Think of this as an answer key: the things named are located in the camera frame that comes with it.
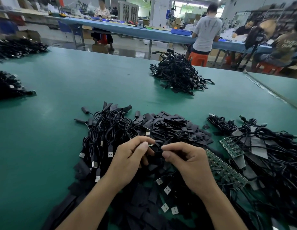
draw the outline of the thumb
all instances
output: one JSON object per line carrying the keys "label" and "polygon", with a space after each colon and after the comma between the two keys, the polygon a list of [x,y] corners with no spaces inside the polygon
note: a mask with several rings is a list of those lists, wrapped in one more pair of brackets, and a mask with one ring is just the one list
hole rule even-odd
{"label": "thumb", "polygon": [[171,151],[163,151],[162,156],[166,159],[167,162],[173,164],[178,170],[181,170],[186,163],[177,154]]}
{"label": "thumb", "polygon": [[137,162],[140,163],[141,158],[144,156],[144,154],[146,153],[146,151],[148,150],[148,142],[143,142],[142,144],[140,144],[134,151],[134,153],[131,155],[131,158],[133,160],[136,160]]}

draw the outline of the gray t-shirt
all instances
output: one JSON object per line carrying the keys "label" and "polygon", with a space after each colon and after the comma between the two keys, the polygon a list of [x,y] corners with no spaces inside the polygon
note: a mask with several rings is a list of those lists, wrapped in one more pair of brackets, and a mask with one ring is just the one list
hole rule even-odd
{"label": "gray t-shirt", "polygon": [[197,51],[211,51],[215,36],[221,34],[223,22],[217,17],[206,16],[201,18],[193,31],[197,34],[193,49]]}

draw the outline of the striped shirt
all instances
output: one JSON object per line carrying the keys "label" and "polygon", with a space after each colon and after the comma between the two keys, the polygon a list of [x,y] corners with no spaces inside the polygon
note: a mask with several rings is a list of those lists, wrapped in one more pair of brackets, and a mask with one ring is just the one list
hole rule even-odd
{"label": "striped shirt", "polygon": [[102,16],[102,18],[110,18],[110,12],[108,9],[104,9],[104,10],[101,10],[99,7],[96,8],[96,10],[94,11],[94,16],[95,17],[98,17],[99,15]]}

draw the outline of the person in striped shirt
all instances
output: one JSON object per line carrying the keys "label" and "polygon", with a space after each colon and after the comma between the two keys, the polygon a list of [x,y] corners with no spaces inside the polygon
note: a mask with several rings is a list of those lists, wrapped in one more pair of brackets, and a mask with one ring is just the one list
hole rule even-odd
{"label": "person in striped shirt", "polygon": [[[101,17],[104,19],[109,19],[110,18],[110,12],[105,6],[105,0],[99,0],[99,5],[100,7],[97,7],[96,10],[94,11],[94,17]],[[94,31],[104,31],[104,32],[110,32],[110,31],[105,31],[99,28],[93,28]],[[110,44],[110,50],[114,51],[114,48],[112,46],[113,43],[113,38],[111,34],[106,34],[107,36],[107,43]],[[91,37],[93,38],[94,42],[98,44],[98,41],[101,40],[101,34],[100,33],[91,33]]]}

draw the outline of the small circuit board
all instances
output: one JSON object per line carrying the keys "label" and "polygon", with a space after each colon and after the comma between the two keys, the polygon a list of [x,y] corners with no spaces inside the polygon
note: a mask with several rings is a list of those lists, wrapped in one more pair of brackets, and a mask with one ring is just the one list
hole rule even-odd
{"label": "small circuit board", "polygon": [[234,188],[238,189],[242,189],[248,183],[248,179],[246,177],[238,173],[212,151],[206,149],[206,153],[209,160],[210,169],[214,175],[219,174],[228,183],[233,183]]}
{"label": "small circuit board", "polygon": [[240,144],[237,144],[231,137],[221,139],[219,142],[232,158],[236,158],[244,154]]}

